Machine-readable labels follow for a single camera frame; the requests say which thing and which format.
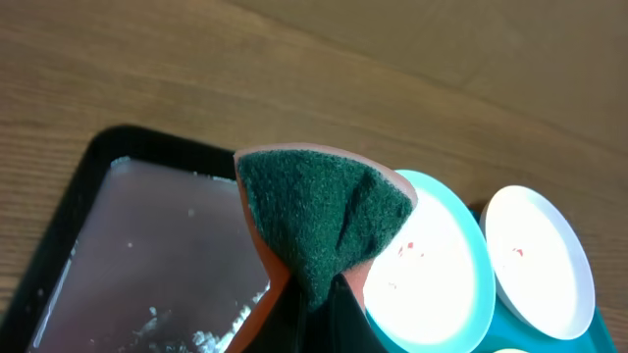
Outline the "light blue plate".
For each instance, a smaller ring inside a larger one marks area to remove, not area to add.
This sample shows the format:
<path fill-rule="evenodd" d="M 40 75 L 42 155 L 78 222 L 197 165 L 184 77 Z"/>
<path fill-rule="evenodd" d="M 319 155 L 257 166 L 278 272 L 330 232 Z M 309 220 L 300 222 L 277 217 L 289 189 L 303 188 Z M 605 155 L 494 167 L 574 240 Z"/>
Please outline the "light blue plate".
<path fill-rule="evenodd" d="M 471 352 L 489 330 L 496 280 L 477 221 L 447 186 L 403 170 L 418 202 L 375 259 L 366 314 L 388 352 Z"/>

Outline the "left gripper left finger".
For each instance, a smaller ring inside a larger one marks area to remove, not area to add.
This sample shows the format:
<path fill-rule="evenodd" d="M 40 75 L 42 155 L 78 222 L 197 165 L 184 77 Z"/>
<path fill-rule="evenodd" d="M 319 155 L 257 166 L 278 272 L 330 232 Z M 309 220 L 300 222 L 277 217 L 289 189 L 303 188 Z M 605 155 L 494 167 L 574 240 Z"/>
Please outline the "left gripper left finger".
<path fill-rule="evenodd" d="M 299 353 L 306 316 L 306 297 L 294 277 L 280 291 L 269 289 L 246 320 L 243 352 Z"/>

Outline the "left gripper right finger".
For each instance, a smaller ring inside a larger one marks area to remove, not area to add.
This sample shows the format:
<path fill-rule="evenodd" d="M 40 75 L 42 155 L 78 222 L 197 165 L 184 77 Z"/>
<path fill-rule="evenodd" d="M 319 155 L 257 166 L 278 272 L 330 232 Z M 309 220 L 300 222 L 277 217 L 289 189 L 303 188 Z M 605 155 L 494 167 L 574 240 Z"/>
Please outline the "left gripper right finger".
<path fill-rule="evenodd" d="M 386 353 L 343 275 L 334 277 L 327 300 L 313 312 L 313 351 Z"/>

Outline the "green and orange sponge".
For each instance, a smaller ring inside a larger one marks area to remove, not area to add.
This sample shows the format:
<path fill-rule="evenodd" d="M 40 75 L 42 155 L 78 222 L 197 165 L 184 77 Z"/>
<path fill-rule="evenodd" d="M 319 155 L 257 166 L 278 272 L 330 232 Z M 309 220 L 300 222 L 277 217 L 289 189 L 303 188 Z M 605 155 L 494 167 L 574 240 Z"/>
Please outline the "green and orange sponge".
<path fill-rule="evenodd" d="M 330 146 L 258 146 L 236 152 L 234 160 L 268 290 L 280 291 L 291 277 L 298 281 L 307 304 L 300 352 L 314 352 L 313 312 L 327 300 L 335 276 L 345 277 L 366 316 L 366 278 L 416 208 L 416 192 L 391 169 Z M 247 318 L 229 351 L 243 352 Z"/>

